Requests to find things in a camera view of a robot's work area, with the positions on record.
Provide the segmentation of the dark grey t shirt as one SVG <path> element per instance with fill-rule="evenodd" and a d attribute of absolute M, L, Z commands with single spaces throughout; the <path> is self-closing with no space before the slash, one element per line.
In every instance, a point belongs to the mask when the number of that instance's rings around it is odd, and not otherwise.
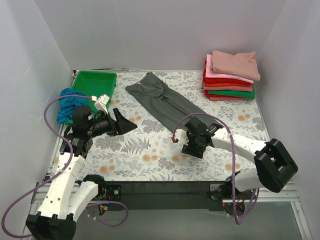
<path fill-rule="evenodd" d="M 125 89 L 170 132 L 173 132 L 177 125 L 180 129 L 187 130 L 185 124 L 191 119 L 186 118 L 180 122 L 185 116 L 204 113 L 152 72 L 148 72 L 142 80 L 126 86 Z"/>

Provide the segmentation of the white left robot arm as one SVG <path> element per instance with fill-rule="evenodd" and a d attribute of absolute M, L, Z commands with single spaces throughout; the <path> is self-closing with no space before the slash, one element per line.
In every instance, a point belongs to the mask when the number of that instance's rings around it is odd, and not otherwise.
<path fill-rule="evenodd" d="M 74 109 L 72 124 L 64 131 L 65 141 L 60 147 L 58 177 L 50 183 L 48 192 L 35 214 L 29 214 L 26 226 L 37 240 L 71 240 L 76 222 L 92 200 L 102 201 L 105 212 L 108 200 L 118 200 L 121 188 L 107 185 L 98 174 L 86 176 L 73 193 L 80 168 L 85 163 L 93 138 L 103 134 L 124 135 L 138 126 L 126 119 L 117 108 L 115 119 L 103 109 L 93 112 L 88 105 Z"/>

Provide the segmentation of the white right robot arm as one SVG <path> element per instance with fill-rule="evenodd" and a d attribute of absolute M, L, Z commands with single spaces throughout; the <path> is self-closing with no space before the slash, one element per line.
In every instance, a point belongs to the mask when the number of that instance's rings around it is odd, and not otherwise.
<path fill-rule="evenodd" d="M 202 158 L 208 146 L 226 150 L 252 162 L 254 169 L 235 171 L 225 182 L 210 192 L 215 199 L 237 199 L 247 191 L 266 188 L 279 193 L 298 172 L 298 166 L 283 145 L 273 138 L 256 140 L 239 134 L 231 134 L 218 123 L 206 125 L 197 117 L 177 129 L 172 140 L 183 143 L 182 153 Z"/>

